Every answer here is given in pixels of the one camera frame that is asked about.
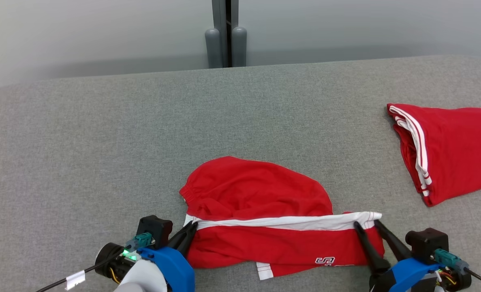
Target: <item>gray fabric surface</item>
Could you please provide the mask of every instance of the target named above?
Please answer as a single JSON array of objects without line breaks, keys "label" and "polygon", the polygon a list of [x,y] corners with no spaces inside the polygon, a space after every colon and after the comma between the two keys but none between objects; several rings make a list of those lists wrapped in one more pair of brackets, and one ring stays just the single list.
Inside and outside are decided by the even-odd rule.
[{"label": "gray fabric surface", "polygon": [[[335,213],[372,210],[404,238],[433,227],[481,274],[481,191],[428,208],[388,102],[481,107],[481,59],[433,56],[57,79],[0,88],[0,291],[35,291],[124,243],[142,216],[181,226],[178,191],[233,155],[319,181]],[[387,249],[387,257],[392,254]],[[363,266],[259,281],[196,270],[198,292],[365,291]],[[76,291],[109,292],[94,272]],[[57,287],[52,291],[64,291]],[[475,281],[468,291],[481,291]]]}]

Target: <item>white stripe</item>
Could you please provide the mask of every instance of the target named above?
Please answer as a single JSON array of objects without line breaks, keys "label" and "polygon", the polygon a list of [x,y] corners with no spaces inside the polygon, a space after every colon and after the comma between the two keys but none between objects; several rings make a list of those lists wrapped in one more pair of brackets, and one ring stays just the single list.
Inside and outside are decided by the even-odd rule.
[{"label": "white stripe", "polygon": [[400,114],[403,116],[403,118],[407,121],[407,124],[409,124],[409,127],[404,127],[404,125],[402,125],[402,123],[399,123],[398,124],[409,130],[412,134],[412,136],[414,137],[414,140],[417,140],[418,144],[416,144],[416,148],[417,148],[417,152],[420,151],[420,153],[418,154],[422,154],[422,155],[417,155],[417,160],[419,161],[419,166],[422,168],[422,170],[425,171],[425,174],[424,174],[424,177],[427,177],[427,174],[428,174],[428,153],[426,151],[426,144],[425,144],[425,139],[424,139],[424,131],[422,130],[422,127],[420,126],[419,122],[413,118],[410,114],[408,114],[407,112],[405,112],[404,110],[402,109],[399,109],[398,107],[395,107],[395,106],[390,106],[390,111],[393,112],[393,113],[396,113],[396,114]]},{"label": "white stripe", "polygon": [[284,216],[276,218],[258,218],[251,220],[220,220],[208,221],[200,218],[186,215],[185,225],[190,222],[199,222],[197,230],[216,226],[245,226],[245,227],[268,227],[276,229],[288,230],[347,230],[354,228],[354,222],[357,221],[364,229],[374,226],[374,220],[380,219],[381,213],[377,212],[355,212],[340,215],[325,216]]},{"label": "white stripe", "polygon": [[424,196],[428,196],[430,191],[426,190],[426,188],[427,185],[432,183],[432,181],[428,173],[428,152],[424,139],[424,131],[422,130],[419,122],[403,109],[399,109],[398,107],[392,105],[390,106],[390,111],[402,116],[402,118],[396,116],[395,121],[399,126],[405,128],[411,133],[411,138],[413,139],[415,149],[417,150],[415,169],[419,175],[420,188],[423,190],[422,194]]}]

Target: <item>printed logo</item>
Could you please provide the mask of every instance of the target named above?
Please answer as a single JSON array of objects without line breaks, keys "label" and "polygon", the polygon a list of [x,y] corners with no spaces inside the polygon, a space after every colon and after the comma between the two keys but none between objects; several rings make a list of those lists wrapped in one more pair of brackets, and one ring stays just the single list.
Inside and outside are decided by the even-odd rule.
[{"label": "printed logo", "polygon": [[335,257],[316,258],[315,263],[323,264],[324,266],[332,266],[335,259]]}]

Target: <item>red garment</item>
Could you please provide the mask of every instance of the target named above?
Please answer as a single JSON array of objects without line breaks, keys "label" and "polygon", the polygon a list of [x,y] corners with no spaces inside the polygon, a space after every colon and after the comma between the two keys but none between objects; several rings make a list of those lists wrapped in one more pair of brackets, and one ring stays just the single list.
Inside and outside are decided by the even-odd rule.
[{"label": "red garment", "polygon": [[481,189],[481,109],[388,104],[404,163],[428,206]]},{"label": "red garment", "polygon": [[316,266],[365,265],[354,221],[384,254],[373,227],[381,214],[333,215],[320,183],[276,164],[215,159],[199,166],[180,193],[186,222],[199,221],[187,257],[194,268],[256,261],[260,279],[268,279]]}]

